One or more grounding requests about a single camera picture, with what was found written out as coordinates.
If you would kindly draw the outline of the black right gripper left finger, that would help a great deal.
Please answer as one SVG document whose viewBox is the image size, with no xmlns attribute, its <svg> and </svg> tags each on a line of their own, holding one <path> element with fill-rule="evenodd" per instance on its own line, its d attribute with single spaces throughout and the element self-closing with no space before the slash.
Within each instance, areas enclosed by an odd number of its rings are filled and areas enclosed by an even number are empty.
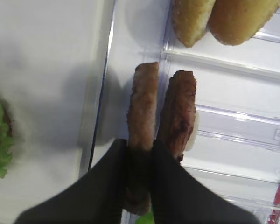
<svg viewBox="0 0 280 224">
<path fill-rule="evenodd" d="M 119 224 L 126 185 L 126 140 L 116 139 L 72 186 L 22 212 L 17 224 Z"/>
</svg>

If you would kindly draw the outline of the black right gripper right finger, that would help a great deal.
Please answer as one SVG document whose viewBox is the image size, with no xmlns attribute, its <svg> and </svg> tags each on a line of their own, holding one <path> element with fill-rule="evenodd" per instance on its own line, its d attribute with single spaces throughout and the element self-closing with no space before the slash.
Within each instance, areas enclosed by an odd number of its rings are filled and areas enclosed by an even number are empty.
<svg viewBox="0 0 280 224">
<path fill-rule="evenodd" d="M 157 224 L 257 224 L 251 212 L 191 176 L 156 140 L 151 154 L 151 198 Z"/>
</svg>

